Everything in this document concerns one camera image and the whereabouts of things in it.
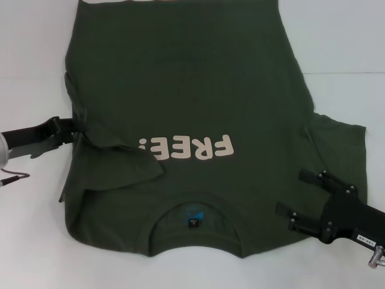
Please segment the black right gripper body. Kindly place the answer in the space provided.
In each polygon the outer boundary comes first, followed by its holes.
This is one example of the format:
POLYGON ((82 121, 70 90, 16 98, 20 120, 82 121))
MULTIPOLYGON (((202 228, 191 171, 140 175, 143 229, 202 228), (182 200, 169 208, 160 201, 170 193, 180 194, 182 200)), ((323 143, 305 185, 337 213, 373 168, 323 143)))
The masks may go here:
POLYGON ((322 211, 322 242, 346 238, 364 247, 384 246, 384 213, 352 193, 335 193, 322 211))

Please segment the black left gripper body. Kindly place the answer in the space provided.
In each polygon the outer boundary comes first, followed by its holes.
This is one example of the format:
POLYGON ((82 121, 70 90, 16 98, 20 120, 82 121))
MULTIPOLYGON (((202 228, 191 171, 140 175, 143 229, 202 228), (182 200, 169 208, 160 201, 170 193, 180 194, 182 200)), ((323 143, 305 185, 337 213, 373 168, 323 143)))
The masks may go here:
POLYGON ((51 117, 41 125, 3 132, 9 149, 40 143, 60 132, 59 117, 51 117))

